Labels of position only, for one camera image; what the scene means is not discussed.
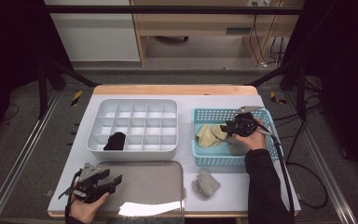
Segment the black sleeve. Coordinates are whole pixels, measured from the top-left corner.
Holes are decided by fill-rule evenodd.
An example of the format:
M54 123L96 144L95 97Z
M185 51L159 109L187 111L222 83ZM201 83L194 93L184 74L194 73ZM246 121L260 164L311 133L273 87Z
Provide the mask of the black sleeve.
M281 182L266 149L251 150L245 157L249 184L250 224L295 223L281 198Z

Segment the blue plastic basket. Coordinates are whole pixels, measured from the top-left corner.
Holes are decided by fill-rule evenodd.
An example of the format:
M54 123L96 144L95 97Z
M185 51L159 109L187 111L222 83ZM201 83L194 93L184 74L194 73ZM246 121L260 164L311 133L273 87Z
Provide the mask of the blue plastic basket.
M223 124L226 120L234 120L236 109L211 109L196 108L193 110L192 123L194 133L197 134L204 124ZM278 137L272 117L267 109L258 109L252 112L255 118L261 119L265 127ZM199 147L198 137L195 135L191 141L193 155L198 166L243 166L245 156L232 156L228 150L227 142L222 142L218 147ZM278 159L278 153L270 137L267 136L267 150L273 161Z

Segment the desk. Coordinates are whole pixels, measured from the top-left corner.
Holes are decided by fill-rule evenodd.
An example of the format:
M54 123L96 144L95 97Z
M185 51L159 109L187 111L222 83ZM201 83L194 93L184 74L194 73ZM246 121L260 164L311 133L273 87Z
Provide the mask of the desk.
M195 107L238 108L242 105L262 105L256 88L246 86L99 86L95 88L84 117L77 131L68 161L62 171L60 182L48 207L52 217L62 217L66 199L58 200L71 183L72 177L86 161L98 164L87 149L87 139L93 118L99 104L106 99L173 99L178 104L179 139L173 161L183 167L184 188L186 189L185 217L246 217L248 210L249 176L243 167L208 167L213 177L221 183L220 189L207 201L201 200L191 188L200 168L191 153L192 135L191 111ZM279 162L274 162L281 179L282 199L287 208L289 203ZM300 210L296 193L292 187L296 213ZM109 201L100 208L100 216L109 217Z

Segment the hand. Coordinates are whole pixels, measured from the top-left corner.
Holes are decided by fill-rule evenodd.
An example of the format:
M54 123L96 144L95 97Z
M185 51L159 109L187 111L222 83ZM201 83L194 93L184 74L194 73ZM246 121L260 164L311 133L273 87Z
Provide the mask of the hand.
M259 124L264 125L264 122L260 119L255 119ZM258 130L260 128L257 127L254 133L247 137L242 137L236 133L232 134L232 136L235 138L235 140L241 142L245 145L245 147L255 150L255 149L261 149L266 148L266 136L262 133L260 133Z
M106 202L109 195L109 193L105 193L95 203L82 203L74 194L72 194L71 212L69 216L74 217L85 224L90 224L95 218L98 208Z

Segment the metal rail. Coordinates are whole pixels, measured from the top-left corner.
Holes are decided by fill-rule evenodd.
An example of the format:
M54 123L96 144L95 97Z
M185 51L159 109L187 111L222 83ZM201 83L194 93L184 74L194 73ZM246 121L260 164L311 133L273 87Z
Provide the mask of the metal rail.
M293 98L293 96L291 94L288 94L287 92L285 93L285 96L288 100L289 105L294 111L296 111L295 99ZM307 127L304 129L304 137L307 141L307 145L309 146L310 155L313 159L313 162L315 163L316 169L321 175L321 179L327 188L330 200L336 208L341 223L356 224L356 218L350 206L348 205L347 200L345 199L345 196L342 193L338 182L328 168L328 165L325 162L324 157L322 156L321 150L318 148L315 140L312 137L312 134L310 133L310 130Z
M33 131L28 137L27 142L25 143L19 157L16 159L16 162L12 166L7 178L0 188L0 214L2 213L8 198L10 197L11 192L15 188L17 181L19 180L23 169L29 158L31 157L34 147L36 146L37 141L39 140L40 135L48 123L48 120L54 110L55 105L60 97L59 91L54 91L48 103L48 110L45 116L42 119L39 119L34 126Z

